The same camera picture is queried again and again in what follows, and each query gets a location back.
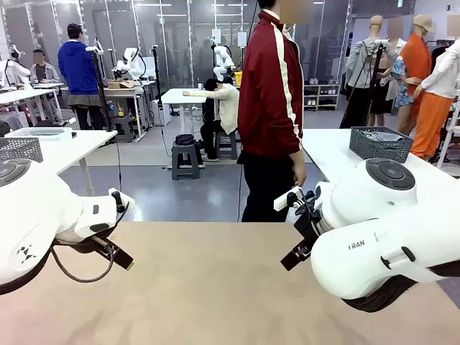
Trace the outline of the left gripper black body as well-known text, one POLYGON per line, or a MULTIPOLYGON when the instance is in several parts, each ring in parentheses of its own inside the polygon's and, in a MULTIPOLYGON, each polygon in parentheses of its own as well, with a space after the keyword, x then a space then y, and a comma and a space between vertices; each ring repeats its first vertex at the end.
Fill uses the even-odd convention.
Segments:
POLYGON ((97 243, 95 251, 103 257, 114 257, 117 252, 117 245, 108 239, 102 239, 97 236, 92 236, 91 239, 97 243))

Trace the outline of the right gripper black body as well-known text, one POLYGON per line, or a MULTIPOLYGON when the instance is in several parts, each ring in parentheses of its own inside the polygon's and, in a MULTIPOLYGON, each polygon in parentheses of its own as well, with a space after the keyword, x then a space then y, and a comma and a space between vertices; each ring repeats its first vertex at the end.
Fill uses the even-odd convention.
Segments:
POLYGON ((294 223, 295 229, 303 237, 303 240, 293 249, 296 257, 309 257, 311 255, 313 245, 321 235, 320 220, 321 215, 318 211, 313 213, 306 211, 294 223))

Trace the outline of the person right hand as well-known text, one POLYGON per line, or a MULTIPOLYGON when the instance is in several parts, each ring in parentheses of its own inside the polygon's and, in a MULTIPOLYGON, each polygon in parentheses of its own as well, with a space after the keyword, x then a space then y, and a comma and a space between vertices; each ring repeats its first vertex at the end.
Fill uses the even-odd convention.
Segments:
POLYGON ((299 188, 303 187, 308 177, 304 161, 295 162, 293 165, 293 172, 295 186, 298 186, 299 188))

